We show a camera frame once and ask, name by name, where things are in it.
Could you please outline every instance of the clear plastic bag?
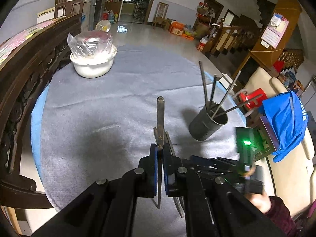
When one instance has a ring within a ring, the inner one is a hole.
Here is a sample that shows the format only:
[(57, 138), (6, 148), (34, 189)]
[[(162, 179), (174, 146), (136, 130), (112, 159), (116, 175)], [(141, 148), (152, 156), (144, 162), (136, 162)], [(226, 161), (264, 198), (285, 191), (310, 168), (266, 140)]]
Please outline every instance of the clear plastic bag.
[(75, 58), (97, 59), (111, 53), (113, 37), (101, 30), (82, 32), (75, 37), (69, 33), (67, 43)]

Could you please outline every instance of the wooden chair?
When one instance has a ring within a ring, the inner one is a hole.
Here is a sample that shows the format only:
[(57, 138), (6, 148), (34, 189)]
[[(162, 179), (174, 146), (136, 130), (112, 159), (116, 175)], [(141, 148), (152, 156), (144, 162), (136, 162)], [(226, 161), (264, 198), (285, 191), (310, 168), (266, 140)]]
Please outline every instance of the wooden chair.
[[(33, 179), (20, 175), (22, 138), (35, 102), (60, 62), (70, 56), (67, 35), (80, 33), (82, 14), (62, 18), (40, 30), (0, 64), (0, 205), (52, 208)], [(0, 221), (5, 221), (0, 209)]]
[(153, 28), (155, 28), (157, 23), (160, 24), (161, 27), (166, 25), (167, 23), (166, 14), (167, 14), (168, 6), (169, 4), (162, 3), (162, 2), (159, 2), (157, 4), (157, 8), (156, 8), (153, 23), (152, 23)]
[(83, 3), (84, 0), (73, 0), (68, 2), (62, 2), (55, 5), (55, 12), (54, 12), (54, 19), (58, 17), (58, 10), (61, 8), (63, 9), (63, 15), (62, 16), (72, 16), (76, 13), (82, 13), (83, 11)]

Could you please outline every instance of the green light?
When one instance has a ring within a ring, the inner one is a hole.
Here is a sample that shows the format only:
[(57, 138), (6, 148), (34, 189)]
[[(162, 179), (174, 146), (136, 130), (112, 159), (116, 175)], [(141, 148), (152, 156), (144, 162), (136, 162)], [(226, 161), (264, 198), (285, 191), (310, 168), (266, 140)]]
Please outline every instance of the green light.
[(251, 141), (244, 141), (245, 145), (251, 145)]

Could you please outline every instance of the beige leather chair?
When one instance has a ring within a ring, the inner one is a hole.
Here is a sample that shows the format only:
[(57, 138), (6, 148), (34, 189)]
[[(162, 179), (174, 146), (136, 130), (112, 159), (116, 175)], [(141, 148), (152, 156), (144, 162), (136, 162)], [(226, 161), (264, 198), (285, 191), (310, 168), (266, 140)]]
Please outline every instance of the beige leather chair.
[[(263, 68), (258, 68), (244, 87), (248, 92), (261, 88), (268, 98), (287, 92), (284, 85), (272, 78)], [(265, 189), (268, 195), (274, 195), (272, 179), (276, 195), (290, 210), (291, 216), (304, 211), (316, 199), (316, 170), (312, 158), (315, 155), (309, 130), (306, 129), (303, 141), (294, 148), (282, 161), (274, 163), (273, 155), (269, 155), (271, 171), (266, 158), (258, 161), (263, 166)]]

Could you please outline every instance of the metal bolt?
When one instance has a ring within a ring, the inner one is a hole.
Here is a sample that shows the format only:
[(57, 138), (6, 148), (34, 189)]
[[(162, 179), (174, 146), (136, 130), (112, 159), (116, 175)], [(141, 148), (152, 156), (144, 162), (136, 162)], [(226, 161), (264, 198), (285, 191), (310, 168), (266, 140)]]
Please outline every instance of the metal bolt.
[(138, 168), (134, 169), (134, 172), (137, 175), (141, 175), (144, 172), (144, 169), (141, 167), (138, 167)]
[(107, 182), (107, 179), (98, 179), (95, 181), (98, 185), (103, 185)]
[(225, 179), (223, 177), (216, 177), (215, 183), (223, 184), (223, 183), (225, 183)]
[(178, 167), (178, 172), (180, 174), (185, 174), (188, 170), (186, 169), (186, 167), (180, 166)]

